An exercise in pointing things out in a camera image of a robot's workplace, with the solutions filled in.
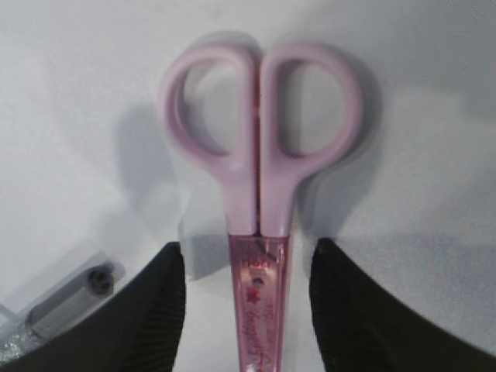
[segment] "red star logo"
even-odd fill
[[[258,289],[256,289],[255,287],[249,287],[246,290],[246,302],[250,302],[256,305],[258,301],[260,301],[260,294],[258,292]]]

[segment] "pink scissors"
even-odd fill
[[[239,139],[226,155],[198,144],[185,129],[178,108],[190,70],[212,61],[232,64],[239,78]],[[303,157],[286,154],[277,140],[277,79],[283,65],[292,61],[314,63],[330,73],[346,106],[336,137]],[[277,47],[265,54],[260,72],[246,48],[213,43],[189,50],[175,61],[161,85],[159,106],[169,140],[222,188],[240,370],[281,372],[294,192],[304,178],[338,161],[356,139],[363,111],[357,79],[339,56],[314,43]]]

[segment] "white surface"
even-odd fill
[[[219,190],[169,152],[153,107],[171,61],[225,30],[250,34],[262,49],[321,40],[366,67],[373,130],[298,196],[286,370],[323,370],[307,295],[318,236],[337,237],[407,305],[496,353],[496,6],[488,0],[3,1],[3,308],[26,306],[16,293],[28,283],[48,288],[64,277],[63,262],[76,263],[61,257],[84,242],[121,260],[129,280],[180,237],[190,280],[176,370],[236,370]],[[231,88],[209,76],[194,85],[192,117],[204,112],[222,133],[235,122]],[[321,77],[299,71],[291,83],[291,102],[303,91],[304,103],[289,105],[285,133],[303,150],[329,135],[322,123],[335,105],[322,97],[334,94]]]

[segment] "scissor blade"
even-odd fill
[[[288,237],[230,236],[241,372],[280,372]]]

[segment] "black object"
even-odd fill
[[[88,285],[106,288],[99,274]],[[184,261],[168,243],[95,314],[0,372],[170,372],[184,313]]]
[[[328,372],[496,370],[493,356],[404,306],[330,239],[315,250],[310,300]]]
[[[86,273],[86,287],[95,296],[106,297],[114,289],[114,275],[112,268],[101,265],[92,267]]]

